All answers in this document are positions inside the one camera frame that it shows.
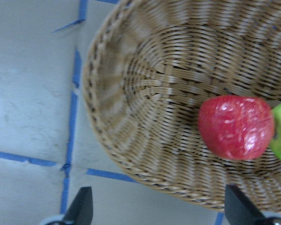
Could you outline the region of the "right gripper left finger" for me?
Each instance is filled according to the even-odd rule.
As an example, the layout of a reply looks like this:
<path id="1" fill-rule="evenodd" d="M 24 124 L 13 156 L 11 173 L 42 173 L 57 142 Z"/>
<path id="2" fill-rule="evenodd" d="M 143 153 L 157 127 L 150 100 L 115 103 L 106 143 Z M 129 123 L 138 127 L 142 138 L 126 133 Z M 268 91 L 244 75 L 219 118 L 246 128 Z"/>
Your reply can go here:
<path id="1" fill-rule="evenodd" d="M 81 187 L 61 220 L 62 225 L 90 225 L 93 220 L 92 187 Z"/>

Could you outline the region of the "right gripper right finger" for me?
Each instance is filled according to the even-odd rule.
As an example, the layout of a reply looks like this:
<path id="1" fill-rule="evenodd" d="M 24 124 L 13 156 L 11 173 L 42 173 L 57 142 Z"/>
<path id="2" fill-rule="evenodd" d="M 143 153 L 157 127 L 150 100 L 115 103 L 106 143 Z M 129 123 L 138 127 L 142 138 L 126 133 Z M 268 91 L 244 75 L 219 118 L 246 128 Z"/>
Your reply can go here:
<path id="1" fill-rule="evenodd" d="M 264 214 L 236 185 L 226 185 L 224 213 L 230 225 L 261 225 Z"/>

